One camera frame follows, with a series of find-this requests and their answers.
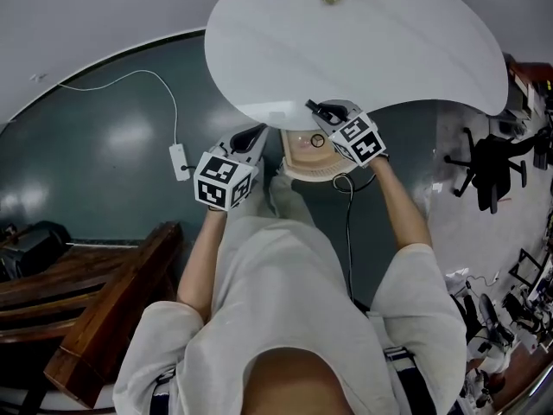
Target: hair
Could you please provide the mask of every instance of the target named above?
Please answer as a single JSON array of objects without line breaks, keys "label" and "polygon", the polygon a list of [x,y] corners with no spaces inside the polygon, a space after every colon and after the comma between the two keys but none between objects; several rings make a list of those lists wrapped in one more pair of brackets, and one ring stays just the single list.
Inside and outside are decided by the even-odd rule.
[{"label": "hair", "polygon": [[505,387],[506,379],[503,374],[495,374],[490,377],[490,380],[487,383],[486,389],[489,391],[490,395],[494,393],[499,393]]}]

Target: white wall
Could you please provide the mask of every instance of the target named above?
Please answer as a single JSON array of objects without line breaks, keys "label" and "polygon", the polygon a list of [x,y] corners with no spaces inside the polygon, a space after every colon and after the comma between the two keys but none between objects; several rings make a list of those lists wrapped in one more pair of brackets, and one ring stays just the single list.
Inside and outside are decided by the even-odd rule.
[{"label": "white wall", "polygon": [[553,0],[462,0],[517,61],[553,63]]},{"label": "white wall", "polygon": [[125,49],[200,29],[218,0],[0,0],[0,124],[52,85]]}]

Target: dark floor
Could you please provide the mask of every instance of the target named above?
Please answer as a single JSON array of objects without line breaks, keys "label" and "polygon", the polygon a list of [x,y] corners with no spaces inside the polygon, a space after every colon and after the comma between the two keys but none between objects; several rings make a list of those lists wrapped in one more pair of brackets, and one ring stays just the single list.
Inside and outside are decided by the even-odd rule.
[{"label": "dark floor", "polygon": [[[173,89],[180,112],[178,141],[190,163],[233,126],[253,124],[214,85],[203,37],[128,55],[71,84],[100,86],[136,69],[158,72]],[[435,103],[393,106],[372,117],[398,176],[424,202],[432,176]],[[193,240],[205,208],[194,201],[191,182],[176,181],[168,153],[172,142],[173,106],[152,76],[133,75],[90,93],[58,89],[0,137],[0,223],[51,220],[74,238],[141,239],[160,221],[180,220]],[[269,165],[282,158],[276,131],[265,154]],[[365,180],[370,174],[359,170],[356,176]],[[333,191],[330,183],[294,186],[346,267],[347,195]],[[376,183],[356,195],[351,228],[355,295],[369,303],[395,250]]]}]

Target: round white table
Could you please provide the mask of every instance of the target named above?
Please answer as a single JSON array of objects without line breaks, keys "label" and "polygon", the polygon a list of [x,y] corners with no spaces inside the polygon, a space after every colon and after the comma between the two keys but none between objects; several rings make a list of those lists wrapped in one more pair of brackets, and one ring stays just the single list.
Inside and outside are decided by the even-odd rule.
[{"label": "round white table", "polygon": [[461,0],[219,0],[205,48],[223,95],[280,129],[318,129],[308,99],[367,112],[445,99],[490,115],[507,100],[499,45]]}]

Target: office chair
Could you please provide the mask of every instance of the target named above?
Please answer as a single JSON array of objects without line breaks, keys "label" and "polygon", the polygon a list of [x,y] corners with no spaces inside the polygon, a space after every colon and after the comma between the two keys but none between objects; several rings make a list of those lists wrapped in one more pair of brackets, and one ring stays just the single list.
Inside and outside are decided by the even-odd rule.
[{"label": "office chair", "polygon": [[493,134],[480,140],[474,145],[473,135],[468,128],[463,132],[467,134],[470,148],[470,162],[452,160],[450,156],[443,158],[445,163],[467,167],[467,178],[461,189],[455,189],[455,196],[462,196],[467,190],[468,184],[478,189],[478,205],[481,211],[490,209],[492,214],[498,211],[498,200],[505,196],[511,189],[511,173],[509,169],[516,170],[522,177],[522,187],[526,187],[526,162],[515,164],[509,160],[514,156],[522,156],[529,152],[536,142],[535,137],[527,138],[520,143],[511,143],[512,138],[505,140]]}]

